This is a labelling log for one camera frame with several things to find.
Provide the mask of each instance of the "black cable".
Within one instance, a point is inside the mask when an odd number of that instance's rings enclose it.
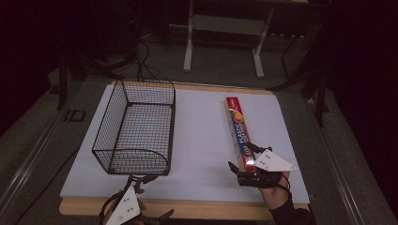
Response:
[[[121,72],[121,71],[123,71],[123,70],[126,70],[126,69],[128,69],[128,68],[131,68],[134,64],[135,64],[134,62],[130,62],[130,63],[127,64],[125,67],[121,68],[121,69],[118,70],[118,71],[115,71],[114,73],[117,74],[117,73],[119,73],[119,72]]]
[[[130,31],[132,32],[133,35],[134,35],[134,33],[139,32],[137,29],[138,29],[139,20],[140,20],[142,10],[143,10],[142,4],[143,3],[141,0],[138,0],[138,1],[127,0],[121,6],[122,8],[125,9],[126,16],[128,17],[128,21],[121,29],[121,38],[120,38],[120,40],[118,42],[118,46],[117,46],[118,49],[120,49],[120,44],[125,36],[126,29],[130,29]],[[112,64],[102,64],[102,63],[98,63],[98,62],[96,62],[96,63],[104,68],[113,70],[113,69],[122,68],[124,66],[131,66],[131,63],[134,61],[134,59],[135,59],[135,54],[131,53],[131,52],[127,52],[124,56],[124,59],[120,62],[116,62],[116,63],[112,63]],[[85,63],[84,65],[87,67],[93,67],[92,64]]]
[[[159,76],[159,75],[161,74],[161,71],[160,71],[160,70],[158,70],[158,69],[155,68],[155,67],[151,67],[151,66],[149,66],[149,65],[146,64],[146,63],[143,63],[142,66],[144,66],[145,69],[146,69],[146,71],[147,71],[150,75],[152,75],[153,77]],[[154,73],[151,72],[149,69],[154,69],[157,73],[154,74]]]
[[[145,61],[146,61],[146,59],[147,59],[147,57],[149,55],[149,47],[141,40],[139,40],[138,43],[140,43],[140,44],[145,46],[146,54],[145,54],[144,59],[141,59],[141,56],[139,54],[137,54],[137,63],[138,63],[137,81],[139,81],[140,79],[144,80],[144,77],[143,77],[143,65],[145,64]]]
[[[21,219],[23,219],[23,217],[29,212],[29,210],[35,205],[35,203],[38,202],[38,200],[41,198],[41,196],[46,192],[46,190],[50,187],[50,185],[53,183],[53,181],[55,180],[56,176],[61,172],[61,170],[64,168],[64,166],[70,161],[70,159],[77,153],[79,152],[79,148],[76,149],[72,154],[70,154],[70,156],[67,158],[67,160],[64,161],[64,163],[62,163],[62,165],[59,167],[58,171],[56,171],[55,175],[53,176],[53,178],[50,180],[50,182],[47,184],[46,187],[44,187],[44,189],[39,193],[39,195],[36,197],[35,200],[32,201],[32,203],[29,204],[29,206],[20,214],[20,216],[18,217],[18,219],[14,222],[14,225],[17,225]]]
[[[105,218],[105,209],[108,206],[108,204],[116,199],[122,198],[123,197],[123,193],[122,192],[118,192],[116,194],[114,194],[113,196],[111,196],[111,198],[109,198],[105,204],[102,206],[100,212],[99,212],[99,224],[102,224],[103,219]]]
[[[280,184],[276,184],[277,187],[282,188],[284,191],[287,192],[288,194],[288,198],[291,199],[292,198],[292,192],[290,192],[290,182],[289,179],[287,179],[287,177],[285,175],[282,174],[282,177],[287,181],[287,187],[282,186]]]

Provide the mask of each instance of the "wire basket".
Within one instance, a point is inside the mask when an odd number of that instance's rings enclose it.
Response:
[[[93,146],[108,174],[170,172],[176,90],[170,81],[118,80]]]

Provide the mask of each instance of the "white board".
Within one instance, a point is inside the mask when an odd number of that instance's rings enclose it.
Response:
[[[91,153],[107,101],[108,85],[99,103],[81,149],[61,191],[61,197],[110,197],[125,186],[126,175],[109,175]],[[273,151],[293,165],[290,183],[294,203],[309,203],[281,108],[273,95],[176,90],[176,124],[172,166],[169,175],[142,185],[141,198],[165,200],[260,203],[255,187],[241,187],[228,161],[237,164],[226,119],[224,102],[238,97],[253,143],[272,146]]]

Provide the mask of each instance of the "red foil box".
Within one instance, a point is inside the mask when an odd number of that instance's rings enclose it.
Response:
[[[237,154],[237,164],[241,171],[255,172],[255,157],[252,150],[247,146],[250,138],[244,122],[243,111],[240,108],[239,99],[237,97],[227,97],[225,103],[232,141]]]

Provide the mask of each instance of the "table leg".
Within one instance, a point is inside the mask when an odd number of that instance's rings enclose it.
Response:
[[[263,30],[261,31],[260,41],[259,41],[257,47],[253,48],[253,61],[254,61],[255,73],[257,74],[257,78],[259,78],[259,79],[264,78],[264,71],[263,71],[263,67],[261,66],[260,52],[261,52],[261,49],[263,48],[263,43],[264,43],[264,40],[266,39],[267,31],[269,29],[269,25],[271,23],[271,19],[272,19],[274,10],[275,10],[274,7],[272,7],[269,10],[269,13],[267,15],[267,20],[264,22]]]
[[[192,60],[192,21],[193,21],[193,0],[190,0],[190,17],[188,19],[188,44],[187,50],[185,51],[184,59],[184,72],[191,71],[191,60]]]

